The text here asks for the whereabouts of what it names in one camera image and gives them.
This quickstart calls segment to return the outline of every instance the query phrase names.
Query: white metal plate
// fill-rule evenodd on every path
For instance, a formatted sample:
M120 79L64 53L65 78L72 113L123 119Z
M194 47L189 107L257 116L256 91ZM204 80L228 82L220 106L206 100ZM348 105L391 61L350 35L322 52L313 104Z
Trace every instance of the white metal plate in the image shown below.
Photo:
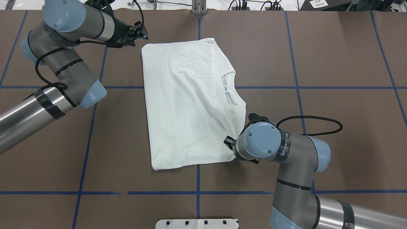
M238 219L159 220L155 229L239 229L238 222Z

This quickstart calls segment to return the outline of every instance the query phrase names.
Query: table surface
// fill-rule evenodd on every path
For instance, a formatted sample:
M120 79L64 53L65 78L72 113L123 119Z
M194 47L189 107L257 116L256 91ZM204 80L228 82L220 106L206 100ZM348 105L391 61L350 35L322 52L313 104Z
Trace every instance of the table surface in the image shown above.
M138 12L119 9L127 23ZM270 228L278 165L234 160L151 168L141 47L214 37L236 69L247 113L340 120L320 139L332 151L313 193L407 217L407 14L382 12L146 11L149 41L78 53L107 97L76 108L0 156L0 228L154 228L159 219L238 218ZM40 11L1 11L0 113L43 82L20 50ZM46 66L42 74L56 77ZM336 128L284 123L296 133Z

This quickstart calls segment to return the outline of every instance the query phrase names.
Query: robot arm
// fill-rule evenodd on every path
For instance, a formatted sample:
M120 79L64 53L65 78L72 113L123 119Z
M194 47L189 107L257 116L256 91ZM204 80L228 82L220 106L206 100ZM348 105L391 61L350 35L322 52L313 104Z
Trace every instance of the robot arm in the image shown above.
M274 229L407 228L407 219L314 196L314 172L324 171L330 161L328 144L278 129L254 113L249 120L240 136L228 136L225 144L240 160L280 164L270 217Z
M137 38L148 39L144 20L134 26L126 25L114 17L111 2L45 1L42 8L44 21L29 32L21 48L25 56L34 62L43 57L39 64L48 65L58 82L38 89L22 103L0 115L0 154L76 106L89 108L106 96L99 79L74 50L81 44L81 37L95 39L100 41L98 44L114 48L135 46Z

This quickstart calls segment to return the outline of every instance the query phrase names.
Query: blue cap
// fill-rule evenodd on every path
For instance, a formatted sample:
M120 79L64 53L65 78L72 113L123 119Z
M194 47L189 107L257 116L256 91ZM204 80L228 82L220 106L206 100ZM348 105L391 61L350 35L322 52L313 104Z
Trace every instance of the blue cap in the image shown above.
M90 87L89 91L86 93L85 97L81 102L81 107L88 109L95 103L99 102L107 95L106 89L103 87L102 83L97 79L95 83Z
M309 137L315 145L318 154L318 168L315 172L322 172L328 167L330 162L330 148L326 142L320 139Z
M243 132L241 140L243 148L250 155L266 158L277 153L281 144L281 134L274 125L258 122Z
M271 206L270 225L274 229L302 229L279 212L273 205Z
M27 36L25 36L23 41L21 42L21 51L24 53L24 55L28 59L32 60L35 63L35 62L37 62L37 58L33 54L33 51L31 50L30 45L28 44L28 36L30 35L30 33L28 33ZM39 64L45 65L45 63L42 61L40 61Z
M86 19L86 9L78 0L45 0L42 17L49 27L68 33L81 27Z

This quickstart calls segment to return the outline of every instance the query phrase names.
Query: white cloth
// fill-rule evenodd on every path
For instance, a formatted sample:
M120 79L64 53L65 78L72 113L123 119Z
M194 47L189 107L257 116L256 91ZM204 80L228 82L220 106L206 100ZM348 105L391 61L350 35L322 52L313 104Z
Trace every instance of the white cloth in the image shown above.
M233 160L223 141L242 131L246 103L215 40L147 44L142 59L153 169Z

